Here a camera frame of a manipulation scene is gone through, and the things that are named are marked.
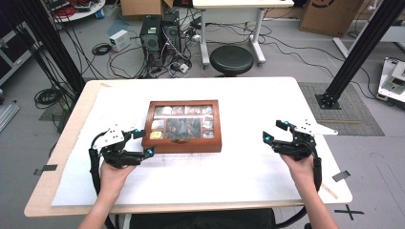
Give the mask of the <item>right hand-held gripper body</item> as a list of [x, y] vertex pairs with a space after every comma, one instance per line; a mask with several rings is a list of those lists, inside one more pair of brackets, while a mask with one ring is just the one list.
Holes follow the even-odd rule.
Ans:
[[317, 156], [314, 137], [316, 135], [337, 134], [338, 132], [334, 129], [305, 119], [301, 124], [295, 125], [295, 135], [292, 136], [292, 141], [279, 140], [282, 148], [280, 152], [275, 153], [292, 156], [295, 160], [301, 160], [310, 155]]

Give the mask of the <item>wooden box with glass lid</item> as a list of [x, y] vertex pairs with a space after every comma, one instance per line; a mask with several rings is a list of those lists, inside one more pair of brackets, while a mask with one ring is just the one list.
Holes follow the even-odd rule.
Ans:
[[[213, 138], [192, 139], [150, 139], [153, 112], [158, 106], [202, 106], [210, 105], [214, 110]], [[218, 100], [179, 100], [179, 101], [151, 101], [145, 121], [146, 136], [142, 139], [143, 148], [155, 146], [157, 154], [188, 154], [188, 153], [219, 153], [222, 150], [222, 132]]]

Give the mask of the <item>person's left hand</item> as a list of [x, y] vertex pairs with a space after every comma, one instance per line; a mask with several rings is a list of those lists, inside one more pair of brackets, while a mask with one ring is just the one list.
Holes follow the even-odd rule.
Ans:
[[103, 162], [100, 168], [100, 191], [98, 198], [115, 203], [126, 182], [127, 177], [136, 169], [136, 166], [115, 168]]

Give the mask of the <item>person's right hand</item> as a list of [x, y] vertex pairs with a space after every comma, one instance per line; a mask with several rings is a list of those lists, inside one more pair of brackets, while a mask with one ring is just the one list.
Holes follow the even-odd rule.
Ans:
[[295, 160], [291, 156], [281, 155], [281, 159], [288, 166], [290, 175], [298, 190], [314, 188], [313, 156]]

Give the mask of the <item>group of small packets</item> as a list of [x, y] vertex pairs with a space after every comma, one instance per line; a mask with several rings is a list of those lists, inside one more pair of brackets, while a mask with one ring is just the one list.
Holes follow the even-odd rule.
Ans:
[[202, 106], [158, 106], [153, 112], [150, 139], [213, 138], [214, 110]]

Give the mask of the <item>thin wooden stick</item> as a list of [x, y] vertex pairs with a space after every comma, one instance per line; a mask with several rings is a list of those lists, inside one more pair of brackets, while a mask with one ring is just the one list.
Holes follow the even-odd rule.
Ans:
[[333, 198], [338, 199], [338, 195], [336, 195], [326, 184], [321, 183], [321, 187], [328, 192]]

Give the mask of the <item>black round stool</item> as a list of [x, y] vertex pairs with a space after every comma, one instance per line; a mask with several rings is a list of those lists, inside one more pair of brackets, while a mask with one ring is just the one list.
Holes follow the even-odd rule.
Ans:
[[234, 77], [248, 72], [254, 64], [252, 54], [239, 46], [221, 46], [209, 56], [211, 66], [223, 76]]

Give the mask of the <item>person's dark clothing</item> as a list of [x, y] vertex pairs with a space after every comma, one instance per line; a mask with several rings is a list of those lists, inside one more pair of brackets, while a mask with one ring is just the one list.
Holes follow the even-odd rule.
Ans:
[[133, 214], [129, 229], [276, 229], [271, 208]]

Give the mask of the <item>small white device box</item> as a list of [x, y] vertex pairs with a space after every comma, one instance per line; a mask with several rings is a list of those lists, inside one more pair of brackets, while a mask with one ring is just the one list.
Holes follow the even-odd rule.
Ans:
[[121, 30], [116, 32], [110, 37], [110, 43], [115, 52], [120, 52], [124, 50], [131, 44], [128, 31]]

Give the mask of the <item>open black computer tower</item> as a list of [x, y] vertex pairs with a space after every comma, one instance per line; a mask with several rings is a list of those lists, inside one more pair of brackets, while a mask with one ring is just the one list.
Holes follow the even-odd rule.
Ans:
[[163, 46], [168, 51], [181, 51], [180, 15], [177, 10], [167, 10], [162, 17]]

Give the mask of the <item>white machine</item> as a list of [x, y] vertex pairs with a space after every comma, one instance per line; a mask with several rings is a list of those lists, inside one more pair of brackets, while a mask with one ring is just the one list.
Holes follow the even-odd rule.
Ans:
[[405, 61], [393, 57], [384, 59], [377, 97], [389, 98], [405, 103]]

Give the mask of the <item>silver metal profiles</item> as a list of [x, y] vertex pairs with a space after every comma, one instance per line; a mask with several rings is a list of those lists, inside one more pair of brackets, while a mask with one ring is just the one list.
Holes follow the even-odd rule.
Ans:
[[7, 127], [19, 110], [20, 107], [15, 101], [0, 105], [0, 133]]

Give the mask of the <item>small cardboard box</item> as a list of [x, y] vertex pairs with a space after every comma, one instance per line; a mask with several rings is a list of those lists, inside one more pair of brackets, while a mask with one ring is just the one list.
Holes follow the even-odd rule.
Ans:
[[162, 14], [166, 7], [173, 8], [174, 0], [120, 0], [125, 16]]

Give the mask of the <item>white desk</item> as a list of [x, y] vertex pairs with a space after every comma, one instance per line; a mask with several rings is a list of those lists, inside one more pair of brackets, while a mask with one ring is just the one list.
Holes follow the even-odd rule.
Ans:
[[291, 8], [292, 0], [192, 0], [193, 7], [201, 11], [201, 38], [200, 48], [202, 65], [210, 65], [209, 53], [206, 41], [206, 24], [232, 24], [236, 21], [254, 22], [253, 34], [248, 37], [257, 57], [257, 63], [262, 65], [266, 62], [265, 56], [259, 45], [259, 34], [265, 12], [268, 8]]

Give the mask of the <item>black metal post with base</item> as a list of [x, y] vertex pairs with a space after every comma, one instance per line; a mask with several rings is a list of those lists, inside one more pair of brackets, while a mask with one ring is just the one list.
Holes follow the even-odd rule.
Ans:
[[348, 57], [323, 94], [315, 96], [323, 110], [339, 110], [338, 99], [389, 27], [405, 10], [405, 0], [383, 0], [360, 33]]

